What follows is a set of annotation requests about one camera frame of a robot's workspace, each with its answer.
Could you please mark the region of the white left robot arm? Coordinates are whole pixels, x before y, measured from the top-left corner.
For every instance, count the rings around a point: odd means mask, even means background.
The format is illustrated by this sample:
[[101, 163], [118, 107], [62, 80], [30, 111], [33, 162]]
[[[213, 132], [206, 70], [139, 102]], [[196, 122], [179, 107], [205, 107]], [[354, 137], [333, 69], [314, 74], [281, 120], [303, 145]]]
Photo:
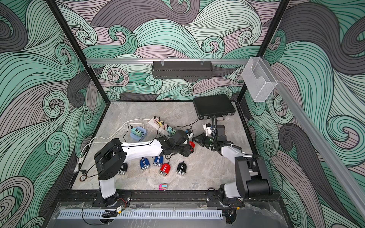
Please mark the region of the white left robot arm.
[[118, 138], [112, 139], [94, 155], [102, 198], [109, 199], [116, 196], [114, 177], [123, 163], [172, 154], [188, 157], [194, 152], [194, 148], [189, 135], [182, 130], [178, 130], [172, 136], [157, 137], [148, 142], [126, 143]]

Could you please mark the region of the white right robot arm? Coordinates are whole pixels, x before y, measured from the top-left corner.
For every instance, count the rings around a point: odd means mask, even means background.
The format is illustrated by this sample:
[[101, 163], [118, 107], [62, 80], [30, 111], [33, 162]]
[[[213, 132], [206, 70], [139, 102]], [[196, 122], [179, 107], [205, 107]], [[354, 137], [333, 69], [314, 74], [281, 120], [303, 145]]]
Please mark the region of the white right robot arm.
[[227, 140], [224, 125], [203, 125], [204, 133], [194, 141], [219, 155], [227, 158], [235, 166], [235, 181], [220, 187], [223, 199], [250, 198], [271, 195], [271, 180], [265, 160], [253, 154], [246, 154], [242, 148]]

